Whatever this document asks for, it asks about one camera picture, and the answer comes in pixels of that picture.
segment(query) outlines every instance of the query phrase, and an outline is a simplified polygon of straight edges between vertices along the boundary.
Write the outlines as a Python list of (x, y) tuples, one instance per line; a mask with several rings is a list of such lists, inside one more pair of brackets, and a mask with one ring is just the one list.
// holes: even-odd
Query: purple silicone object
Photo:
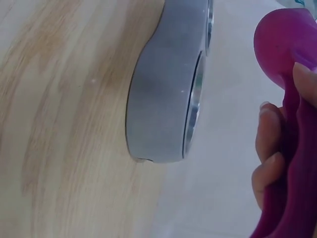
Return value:
[(293, 82), (295, 62), (317, 66), (317, 24), (306, 9), (279, 9), (266, 15), (254, 36), (264, 73), (285, 89), (281, 142), (287, 171), (264, 192), (264, 208), (251, 238), (311, 238), (317, 222), (317, 110)]

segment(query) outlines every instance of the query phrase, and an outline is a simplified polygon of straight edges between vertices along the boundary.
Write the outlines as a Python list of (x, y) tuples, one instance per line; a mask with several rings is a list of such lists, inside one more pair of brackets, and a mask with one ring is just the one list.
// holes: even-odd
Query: metal ring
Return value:
[(197, 60), (197, 66), (188, 107), (183, 147), (184, 157), (186, 157), (192, 145), (193, 135), (199, 118), (201, 93), (205, 72), (205, 62), (206, 56), (205, 54), (203, 54), (203, 52), (201, 52)]
[(207, 11), (206, 54), (208, 55), (210, 51), (211, 32), (213, 26), (213, 0), (208, 1)]

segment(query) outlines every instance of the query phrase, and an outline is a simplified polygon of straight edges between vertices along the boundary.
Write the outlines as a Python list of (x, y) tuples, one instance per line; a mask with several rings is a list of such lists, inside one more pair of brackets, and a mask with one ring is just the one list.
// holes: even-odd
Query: white background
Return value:
[(168, 166), (151, 238), (246, 238), (260, 210), (251, 188), (259, 105), (283, 92), (255, 59), (253, 34), (274, 0), (214, 0), (211, 56), (188, 160)]

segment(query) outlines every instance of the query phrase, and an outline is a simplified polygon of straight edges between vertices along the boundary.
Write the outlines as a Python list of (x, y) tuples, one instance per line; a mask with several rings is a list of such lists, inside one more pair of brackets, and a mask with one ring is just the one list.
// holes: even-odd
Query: finger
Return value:
[(275, 153), (252, 174), (252, 188), (259, 207), (263, 208), (264, 189), (283, 174), (285, 161), (280, 152)]
[(279, 150), (282, 120), (278, 107), (271, 103), (262, 104), (256, 137), (256, 151), (262, 163)]
[(317, 108), (317, 74), (306, 66), (295, 63), (293, 78), (299, 94)]

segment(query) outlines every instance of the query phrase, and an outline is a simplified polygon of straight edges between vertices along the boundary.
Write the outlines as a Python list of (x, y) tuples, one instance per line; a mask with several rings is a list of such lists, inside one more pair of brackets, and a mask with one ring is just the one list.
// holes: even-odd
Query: wood grain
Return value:
[(164, 166), (125, 106), (163, 0), (0, 0), (0, 237), (147, 238)]

